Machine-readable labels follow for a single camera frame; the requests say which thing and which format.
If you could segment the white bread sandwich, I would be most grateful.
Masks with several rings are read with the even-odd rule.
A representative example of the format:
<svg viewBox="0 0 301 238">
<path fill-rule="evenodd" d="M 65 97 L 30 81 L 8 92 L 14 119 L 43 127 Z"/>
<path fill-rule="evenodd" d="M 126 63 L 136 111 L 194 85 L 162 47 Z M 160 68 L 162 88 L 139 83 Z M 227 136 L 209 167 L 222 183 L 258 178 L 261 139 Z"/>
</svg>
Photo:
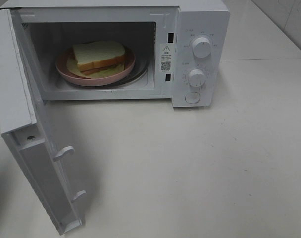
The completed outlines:
<svg viewBox="0 0 301 238">
<path fill-rule="evenodd" d="M 125 69 L 126 50 L 116 41 L 76 44 L 73 45 L 72 52 L 66 67 L 69 72 L 79 77 L 104 78 Z"/>
</svg>

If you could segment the pink round plate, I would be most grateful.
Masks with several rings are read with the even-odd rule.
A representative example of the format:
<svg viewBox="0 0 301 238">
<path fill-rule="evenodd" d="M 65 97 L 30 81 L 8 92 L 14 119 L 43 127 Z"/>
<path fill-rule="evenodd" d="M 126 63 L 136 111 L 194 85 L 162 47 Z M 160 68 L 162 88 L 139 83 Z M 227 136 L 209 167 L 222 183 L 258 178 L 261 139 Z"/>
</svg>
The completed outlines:
<svg viewBox="0 0 301 238">
<path fill-rule="evenodd" d="M 76 60 L 71 48 L 68 48 L 61 53 L 56 59 L 56 69 L 59 74 L 68 82 L 79 86 L 105 86 L 110 85 L 128 76 L 134 66 L 136 57 L 133 51 L 126 48 L 125 62 L 123 64 L 123 70 L 120 67 L 108 67 L 106 69 L 99 70 L 90 75 L 82 74 L 76 66 Z"/>
</svg>

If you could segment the white microwave oven body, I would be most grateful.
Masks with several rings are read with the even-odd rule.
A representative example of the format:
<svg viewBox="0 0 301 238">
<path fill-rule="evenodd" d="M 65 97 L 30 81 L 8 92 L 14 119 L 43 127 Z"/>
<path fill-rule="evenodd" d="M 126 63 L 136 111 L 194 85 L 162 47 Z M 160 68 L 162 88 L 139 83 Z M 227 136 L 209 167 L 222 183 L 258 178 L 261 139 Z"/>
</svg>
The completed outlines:
<svg viewBox="0 0 301 238">
<path fill-rule="evenodd" d="M 42 99 L 171 99 L 174 107 L 209 106 L 212 100 L 230 13 L 220 0 L 9 0 L 0 7 L 17 10 L 40 65 Z M 192 41 L 206 36 L 211 53 L 194 56 Z M 149 61 L 139 80 L 114 88 L 66 82 L 55 69 L 56 57 L 73 44 L 115 40 L 130 48 L 137 61 Z M 206 73 L 201 87 L 188 73 Z M 200 101 L 185 96 L 198 92 Z"/>
</svg>

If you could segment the glass microwave turntable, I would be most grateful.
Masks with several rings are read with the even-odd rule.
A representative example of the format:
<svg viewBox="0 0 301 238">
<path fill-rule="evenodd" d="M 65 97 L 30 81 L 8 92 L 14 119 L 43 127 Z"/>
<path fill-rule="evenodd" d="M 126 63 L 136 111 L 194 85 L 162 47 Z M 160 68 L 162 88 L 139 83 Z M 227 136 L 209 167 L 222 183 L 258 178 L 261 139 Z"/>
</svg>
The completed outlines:
<svg viewBox="0 0 301 238">
<path fill-rule="evenodd" d="M 123 64 L 119 64 L 117 66 L 120 67 L 119 71 L 123 70 Z M 149 61 L 148 60 L 146 60 L 146 59 L 143 59 L 141 61 L 136 60 L 135 61 L 135 66 L 134 66 L 132 72 L 128 76 L 126 76 L 124 79 L 120 80 L 119 82 L 110 84 L 110 85 L 95 86 L 95 87 L 114 88 L 114 87 L 120 87 L 120 86 L 123 86 L 123 85 L 130 85 L 130 84 L 134 83 L 135 81 L 139 80 L 141 77 L 144 76 L 144 74 L 146 73 L 146 71 L 148 69 L 148 66 L 149 66 Z"/>
</svg>

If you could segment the white microwave door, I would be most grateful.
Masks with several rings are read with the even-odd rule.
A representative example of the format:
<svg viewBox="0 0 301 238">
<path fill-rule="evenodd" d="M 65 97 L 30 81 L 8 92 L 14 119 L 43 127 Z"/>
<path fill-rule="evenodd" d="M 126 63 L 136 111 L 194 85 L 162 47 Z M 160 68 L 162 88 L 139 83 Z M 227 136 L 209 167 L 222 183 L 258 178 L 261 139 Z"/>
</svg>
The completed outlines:
<svg viewBox="0 0 301 238">
<path fill-rule="evenodd" d="M 63 167 L 72 146 L 58 148 L 37 86 L 40 65 L 17 10 L 0 10 L 0 130 L 60 234 L 82 225 Z"/>
</svg>

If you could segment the round door release button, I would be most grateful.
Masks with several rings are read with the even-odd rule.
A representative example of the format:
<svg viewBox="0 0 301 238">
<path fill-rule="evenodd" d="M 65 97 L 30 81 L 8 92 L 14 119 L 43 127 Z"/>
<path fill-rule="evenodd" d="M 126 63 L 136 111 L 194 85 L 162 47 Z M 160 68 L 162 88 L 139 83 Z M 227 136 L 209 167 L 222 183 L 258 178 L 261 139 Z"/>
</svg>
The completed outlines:
<svg viewBox="0 0 301 238">
<path fill-rule="evenodd" d="M 185 96 L 185 101 L 189 104 L 196 104 L 200 101 L 200 94 L 198 92 L 189 92 Z"/>
</svg>

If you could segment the white lower timer knob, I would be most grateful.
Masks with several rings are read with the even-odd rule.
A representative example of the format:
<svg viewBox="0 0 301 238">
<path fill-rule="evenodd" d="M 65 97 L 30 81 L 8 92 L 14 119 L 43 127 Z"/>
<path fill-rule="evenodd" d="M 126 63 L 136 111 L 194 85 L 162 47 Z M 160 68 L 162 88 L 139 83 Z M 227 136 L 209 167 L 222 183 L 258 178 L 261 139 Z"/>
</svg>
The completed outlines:
<svg viewBox="0 0 301 238">
<path fill-rule="evenodd" d="M 188 73 L 188 83 L 192 87 L 201 87 L 206 82 L 206 73 L 200 69 L 193 69 Z"/>
</svg>

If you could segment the white upper power knob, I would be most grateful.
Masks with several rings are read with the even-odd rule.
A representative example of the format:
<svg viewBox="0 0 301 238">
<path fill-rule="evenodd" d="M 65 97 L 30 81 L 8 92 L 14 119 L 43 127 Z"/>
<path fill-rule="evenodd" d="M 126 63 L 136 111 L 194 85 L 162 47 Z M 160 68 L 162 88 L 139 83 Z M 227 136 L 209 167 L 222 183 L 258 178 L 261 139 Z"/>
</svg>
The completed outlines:
<svg viewBox="0 0 301 238">
<path fill-rule="evenodd" d="M 206 36 L 198 36 L 192 41 L 192 50 L 194 56 L 205 58 L 211 53 L 211 41 Z"/>
</svg>

